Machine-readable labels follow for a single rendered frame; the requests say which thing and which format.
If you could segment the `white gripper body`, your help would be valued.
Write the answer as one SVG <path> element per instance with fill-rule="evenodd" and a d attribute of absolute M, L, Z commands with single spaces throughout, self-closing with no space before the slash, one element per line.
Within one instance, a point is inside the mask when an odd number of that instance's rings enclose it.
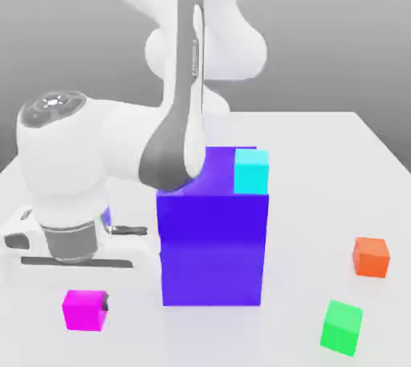
<path fill-rule="evenodd" d="M 152 276 L 152 251 L 142 240 L 112 239 L 80 263 L 51 257 L 45 246 L 6 253 L 6 282 L 14 287 L 113 289 L 147 285 Z"/>

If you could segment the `small magenta cube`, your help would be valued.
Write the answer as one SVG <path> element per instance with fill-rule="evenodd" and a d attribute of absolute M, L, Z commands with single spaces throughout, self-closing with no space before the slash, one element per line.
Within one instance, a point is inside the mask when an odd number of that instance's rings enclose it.
<path fill-rule="evenodd" d="M 62 304 L 66 328 L 101 332 L 108 315 L 108 297 L 106 291 L 67 291 Z"/>

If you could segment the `small cyan cube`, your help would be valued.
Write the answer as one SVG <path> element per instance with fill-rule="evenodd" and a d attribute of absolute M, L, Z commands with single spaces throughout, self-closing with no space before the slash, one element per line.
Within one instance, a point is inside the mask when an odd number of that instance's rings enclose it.
<path fill-rule="evenodd" d="M 234 159 L 234 192 L 268 194 L 270 158 L 266 150 L 236 149 Z"/>

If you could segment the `small green cube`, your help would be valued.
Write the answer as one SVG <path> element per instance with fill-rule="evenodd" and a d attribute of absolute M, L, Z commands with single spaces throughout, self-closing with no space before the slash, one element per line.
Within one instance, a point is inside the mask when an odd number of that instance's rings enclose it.
<path fill-rule="evenodd" d="M 360 335 L 363 310 L 337 300 L 330 300 L 324 317 L 320 345 L 353 357 Z"/>

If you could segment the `small orange cube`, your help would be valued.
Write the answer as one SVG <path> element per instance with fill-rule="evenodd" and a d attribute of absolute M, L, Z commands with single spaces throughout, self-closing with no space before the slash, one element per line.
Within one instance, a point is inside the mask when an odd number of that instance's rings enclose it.
<path fill-rule="evenodd" d="M 390 262 L 390 253 L 384 239 L 357 237 L 353 252 L 356 275 L 385 278 Z"/>

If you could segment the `large purple box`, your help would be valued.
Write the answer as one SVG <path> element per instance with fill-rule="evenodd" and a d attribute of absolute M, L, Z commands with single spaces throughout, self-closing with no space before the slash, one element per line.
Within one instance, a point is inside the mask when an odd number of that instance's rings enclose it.
<path fill-rule="evenodd" d="M 197 179 L 157 193 L 165 306 L 258 306 L 269 192 L 234 192 L 236 149 L 209 147 Z"/>

